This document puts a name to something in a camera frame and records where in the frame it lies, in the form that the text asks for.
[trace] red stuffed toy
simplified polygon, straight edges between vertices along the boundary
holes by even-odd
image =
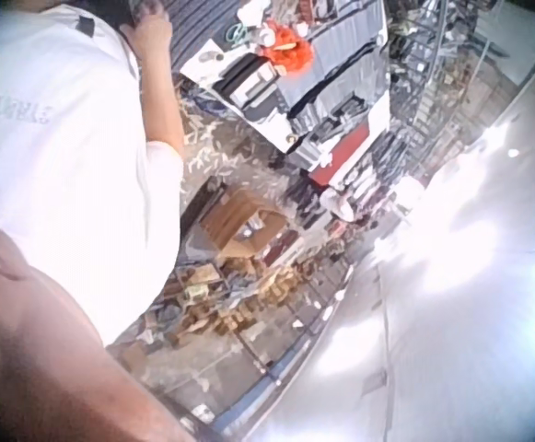
[[[272,20],[267,25],[275,32],[275,44],[263,48],[262,54],[269,58],[274,66],[281,66],[287,73],[302,72],[314,60],[310,43],[302,39],[293,29],[280,26]]]

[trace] hand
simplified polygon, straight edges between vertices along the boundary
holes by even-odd
[[[136,56],[140,60],[168,56],[173,27],[164,6],[159,0],[145,0],[136,15],[136,29],[128,25],[120,26],[120,31],[128,39]]]

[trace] white t-shirt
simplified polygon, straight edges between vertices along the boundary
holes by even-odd
[[[183,165],[145,140],[130,50],[77,11],[0,13],[0,227],[108,344],[174,266]]]
[[[326,210],[333,212],[339,218],[347,223],[355,221],[355,211],[346,198],[337,193],[332,187],[329,187],[320,196],[320,205]]]

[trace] skin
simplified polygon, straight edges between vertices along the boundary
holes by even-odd
[[[105,351],[82,310],[0,231],[0,436],[193,441]]]
[[[183,156],[184,132],[171,76],[173,28],[158,2],[142,6],[136,29],[122,25],[142,67],[143,119],[147,141],[162,141]]]

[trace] box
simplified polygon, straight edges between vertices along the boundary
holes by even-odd
[[[239,238],[239,231],[255,216],[263,227],[250,238]],[[261,196],[246,189],[230,188],[200,224],[220,250],[221,258],[251,258],[287,227],[287,218]]]

